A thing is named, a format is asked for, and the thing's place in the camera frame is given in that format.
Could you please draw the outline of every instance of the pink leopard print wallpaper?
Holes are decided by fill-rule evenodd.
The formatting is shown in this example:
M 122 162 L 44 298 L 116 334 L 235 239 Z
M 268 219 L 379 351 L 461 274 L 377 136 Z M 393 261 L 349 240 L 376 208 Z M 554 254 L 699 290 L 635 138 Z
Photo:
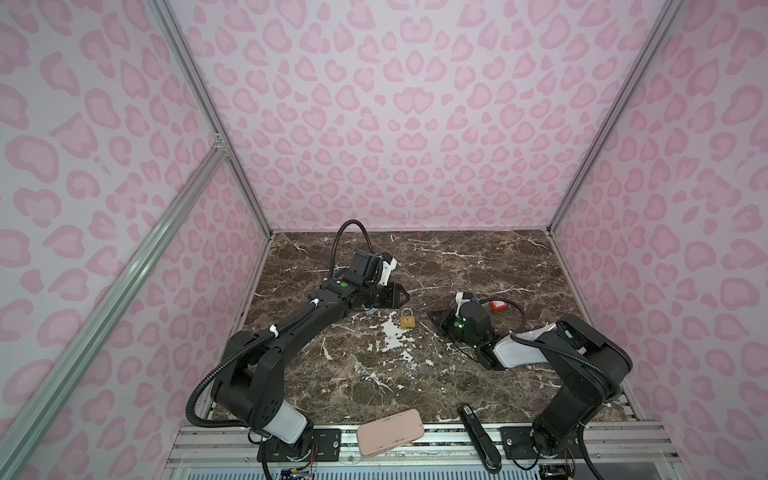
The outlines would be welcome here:
M 223 165 L 19 478 L 159 478 L 263 243 Z
M 542 227 L 662 0 L 172 0 L 273 228 Z
M 693 480 L 768 472 L 766 25 L 692 2 L 557 236 Z
M 0 435 L 212 144 L 147 13 L 0 4 Z

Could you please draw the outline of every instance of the brass padlock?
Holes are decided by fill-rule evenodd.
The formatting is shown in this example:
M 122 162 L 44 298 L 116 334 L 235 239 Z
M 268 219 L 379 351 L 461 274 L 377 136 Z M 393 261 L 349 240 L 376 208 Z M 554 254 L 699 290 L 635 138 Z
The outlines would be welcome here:
M 403 330 L 414 329 L 416 328 L 416 317 L 413 316 L 413 310 L 410 308 L 404 308 L 402 312 L 405 313 L 406 310 L 410 310 L 411 314 L 400 317 L 400 328 Z

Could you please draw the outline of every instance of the pink phone case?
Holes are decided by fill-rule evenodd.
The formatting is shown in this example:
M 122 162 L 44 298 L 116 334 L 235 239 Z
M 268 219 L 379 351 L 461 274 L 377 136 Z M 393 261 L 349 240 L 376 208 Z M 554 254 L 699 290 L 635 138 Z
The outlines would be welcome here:
M 362 457 L 371 457 L 424 436 L 422 417 L 416 409 L 375 420 L 357 429 L 357 446 Z

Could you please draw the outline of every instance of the red object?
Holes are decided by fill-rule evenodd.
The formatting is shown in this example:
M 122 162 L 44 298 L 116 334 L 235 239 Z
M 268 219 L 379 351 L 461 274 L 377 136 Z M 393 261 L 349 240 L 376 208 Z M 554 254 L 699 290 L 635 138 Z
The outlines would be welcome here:
M 492 300 L 491 301 L 491 308 L 494 312 L 498 312 L 499 310 L 503 310 L 507 308 L 507 304 L 505 302 L 499 301 L 499 300 Z

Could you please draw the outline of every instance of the blue slotted panel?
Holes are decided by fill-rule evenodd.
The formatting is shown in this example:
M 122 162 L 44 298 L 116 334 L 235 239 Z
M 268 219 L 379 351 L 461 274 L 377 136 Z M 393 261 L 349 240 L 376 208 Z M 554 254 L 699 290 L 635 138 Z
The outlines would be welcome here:
M 277 468 L 270 470 L 276 476 Z M 261 467 L 192 468 L 187 480 L 266 480 Z M 541 480 L 538 467 L 529 472 L 505 465 L 500 475 L 489 475 L 481 466 L 407 465 L 349 466 L 320 465 L 314 480 Z

